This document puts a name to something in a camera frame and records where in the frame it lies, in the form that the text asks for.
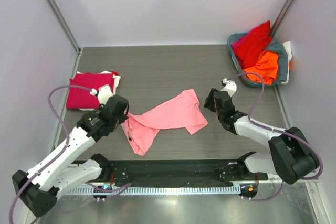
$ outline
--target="magenta cloth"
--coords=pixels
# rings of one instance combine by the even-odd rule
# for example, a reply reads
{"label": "magenta cloth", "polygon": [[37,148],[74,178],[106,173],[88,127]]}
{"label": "magenta cloth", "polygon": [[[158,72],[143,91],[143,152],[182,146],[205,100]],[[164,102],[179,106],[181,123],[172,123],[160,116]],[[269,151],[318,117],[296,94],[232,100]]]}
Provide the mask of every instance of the magenta cloth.
{"label": "magenta cloth", "polygon": [[[113,73],[77,73],[73,79],[70,79],[70,84],[96,90],[108,84],[111,90],[113,90],[113,76]],[[70,88],[66,105],[67,109],[97,109],[99,105],[97,97],[91,95],[87,90]]]}
{"label": "magenta cloth", "polygon": [[143,156],[160,130],[186,128],[192,135],[205,127],[208,122],[199,107],[195,90],[189,89],[142,115],[129,113],[121,126],[134,153]]}

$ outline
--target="white wall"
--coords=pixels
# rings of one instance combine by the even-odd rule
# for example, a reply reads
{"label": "white wall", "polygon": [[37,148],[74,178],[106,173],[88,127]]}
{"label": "white wall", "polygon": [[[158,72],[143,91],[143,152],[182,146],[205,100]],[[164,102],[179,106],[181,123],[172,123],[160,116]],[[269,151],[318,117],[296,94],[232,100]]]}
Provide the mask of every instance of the white wall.
{"label": "white wall", "polygon": [[[8,223],[12,175],[50,152],[56,119],[47,95],[69,82],[76,53],[45,0],[0,0],[0,7],[0,220]],[[55,94],[57,110],[64,94]],[[19,202],[15,223],[26,213]]]}
{"label": "white wall", "polygon": [[292,122],[324,160],[321,180],[330,214],[336,209],[335,17],[335,0],[296,0],[276,34],[292,44],[295,69],[281,94]]}
{"label": "white wall", "polygon": [[80,46],[221,44],[285,0],[56,0]]}

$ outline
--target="white slotted strip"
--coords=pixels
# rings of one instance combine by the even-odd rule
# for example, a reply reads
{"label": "white slotted strip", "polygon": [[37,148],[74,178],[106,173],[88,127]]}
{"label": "white slotted strip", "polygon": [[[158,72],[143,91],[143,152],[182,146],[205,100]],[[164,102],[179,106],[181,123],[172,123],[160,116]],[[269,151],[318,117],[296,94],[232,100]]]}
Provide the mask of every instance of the white slotted strip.
{"label": "white slotted strip", "polygon": [[[203,194],[239,194],[240,184],[232,187],[182,187],[182,188],[155,188],[155,187],[129,187],[122,195],[203,195]],[[89,185],[79,186],[66,195],[113,195],[104,192],[94,193],[94,188]]]}

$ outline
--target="red cloth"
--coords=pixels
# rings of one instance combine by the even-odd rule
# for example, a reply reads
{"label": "red cloth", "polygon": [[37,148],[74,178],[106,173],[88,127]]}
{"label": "red cloth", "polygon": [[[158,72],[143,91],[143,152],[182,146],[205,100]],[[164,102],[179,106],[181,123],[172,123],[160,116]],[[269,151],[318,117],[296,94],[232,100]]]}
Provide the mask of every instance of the red cloth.
{"label": "red cloth", "polygon": [[271,22],[267,21],[258,27],[253,28],[245,37],[232,44],[241,68],[250,68],[257,63],[260,53],[272,41],[268,36],[271,32]]}
{"label": "red cloth", "polygon": [[[89,89],[98,90],[101,86],[110,85],[111,90],[114,86],[113,73],[77,73],[73,79],[70,79],[71,85],[80,85]],[[97,97],[90,94],[89,91],[78,88],[70,88],[67,100],[67,109],[97,109],[99,107]]]}

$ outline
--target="blue laundry basket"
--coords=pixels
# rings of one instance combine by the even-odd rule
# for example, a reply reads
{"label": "blue laundry basket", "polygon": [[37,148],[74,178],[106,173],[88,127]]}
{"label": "blue laundry basket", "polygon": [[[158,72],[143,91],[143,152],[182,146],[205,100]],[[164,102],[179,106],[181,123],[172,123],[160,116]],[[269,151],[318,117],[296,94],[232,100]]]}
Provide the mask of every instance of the blue laundry basket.
{"label": "blue laundry basket", "polygon": [[[232,44],[239,41],[240,38],[243,38],[246,35],[247,35],[247,33],[233,34],[227,39],[227,47],[229,48],[229,53],[231,55],[232,61],[235,64],[235,67],[236,67],[238,73],[243,73],[243,69],[239,64],[235,53],[233,52]],[[240,80],[242,81],[242,83],[245,86],[247,86],[249,88],[261,88],[262,87],[260,82],[251,81],[250,79],[247,78],[247,76],[240,76]],[[271,85],[265,84],[265,86],[273,86],[273,85],[276,85],[276,84],[275,83],[271,84]]]}

